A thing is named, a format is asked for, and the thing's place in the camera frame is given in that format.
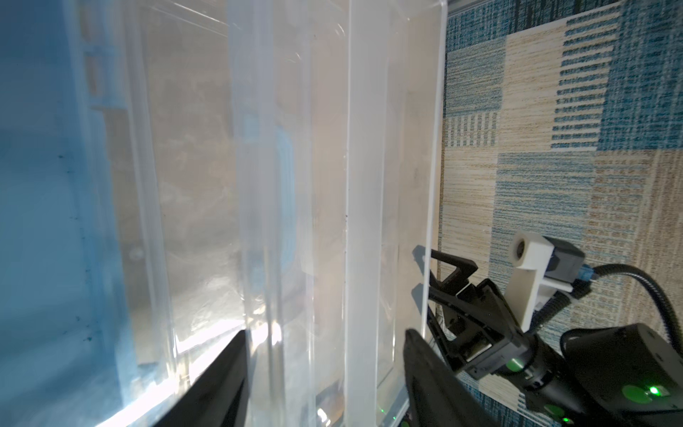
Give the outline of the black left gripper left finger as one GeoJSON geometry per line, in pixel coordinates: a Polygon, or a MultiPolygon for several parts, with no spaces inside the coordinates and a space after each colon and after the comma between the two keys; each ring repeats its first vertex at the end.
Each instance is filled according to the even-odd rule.
{"type": "Polygon", "coordinates": [[[243,427],[249,400],[247,332],[238,332],[157,427],[243,427]]]}

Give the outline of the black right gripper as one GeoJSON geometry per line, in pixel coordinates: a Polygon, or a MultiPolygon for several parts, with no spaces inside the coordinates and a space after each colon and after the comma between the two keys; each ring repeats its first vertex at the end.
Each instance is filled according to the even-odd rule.
{"type": "Polygon", "coordinates": [[[439,321],[420,283],[411,295],[422,317],[428,345],[454,373],[476,380],[487,375],[515,375],[527,368],[538,350],[538,340],[520,329],[499,288],[489,279],[478,286],[470,277],[478,265],[469,259],[424,246],[412,252],[421,272],[432,260],[455,269],[443,280],[429,272],[429,300],[443,311],[439,321]]]}

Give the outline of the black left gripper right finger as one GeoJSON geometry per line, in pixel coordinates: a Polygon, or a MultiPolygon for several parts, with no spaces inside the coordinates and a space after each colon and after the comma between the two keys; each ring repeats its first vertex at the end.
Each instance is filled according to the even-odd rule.
{"type": "Polygon", "coordinates": [[[403,348],[411,426],[496,426],[420,333],[407,329],[403,348]]]}

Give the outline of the light blue plastic tool box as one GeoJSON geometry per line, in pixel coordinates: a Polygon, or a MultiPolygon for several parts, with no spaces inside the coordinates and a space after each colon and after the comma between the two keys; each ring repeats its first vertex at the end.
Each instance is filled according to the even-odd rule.
{"type": "Polygon", "coordinates": [[[1,423],[404,426],[444,1],[5,1],[1,423]]]}

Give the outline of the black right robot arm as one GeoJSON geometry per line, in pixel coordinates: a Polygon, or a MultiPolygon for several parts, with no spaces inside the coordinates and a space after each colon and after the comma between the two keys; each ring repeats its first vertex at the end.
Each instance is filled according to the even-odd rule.
{"type": "Polygon", "coordinates": [[[414,426],[491,426],[494,419],[458,381],[460,373],[510,382],[526,407],[564,426],[679,426],[682,423],[682,332],[672,303],[654,279],[626,264],[597,267],[584,253],[556,238],[512,245],[512,257],[560,289],[533,309],[528,327],[514,317],[512,300],[490,279],[471,283],[471,260],[417,247],[419,265],[437,260],[452,267],[431,279],[428,297],[440,316],[427,315],[432,341],[406,332],[404,362],[409,417],[414,426]],[[553,349],[540,329],[567,306],[586,297],[592,283],[627,276],[646,288],[665,335],[631,324],[575,328],[553,349]]]}

